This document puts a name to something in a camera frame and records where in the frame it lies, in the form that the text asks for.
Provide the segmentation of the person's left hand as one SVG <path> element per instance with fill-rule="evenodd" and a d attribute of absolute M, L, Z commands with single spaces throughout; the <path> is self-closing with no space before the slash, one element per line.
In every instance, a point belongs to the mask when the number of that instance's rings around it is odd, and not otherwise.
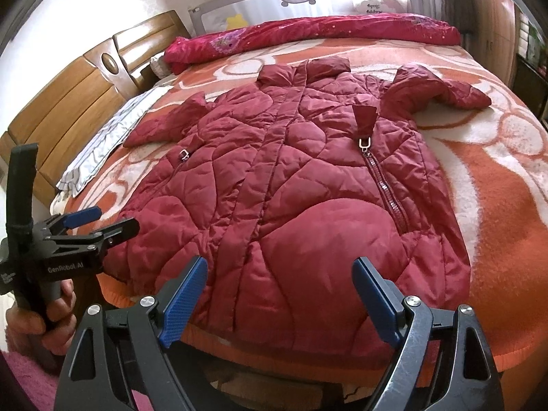
<path fill-rule="evenodd" d="M 53 355 L 66 355 L 76 329 L 77 319 L 73 314 L 76 294 L 72 279 L 60 282 L 61 296 L 47 305 L 47 317 L 54 324 L 47 330 L 45 321 L 39 314 L 20 307 L 18 301 L 5 312 L 7 327 L 5 338 L 8 350 L 30 356 L 32 346 L 30 337 L 37 337 L 38 342 L 47 352 Z"/>

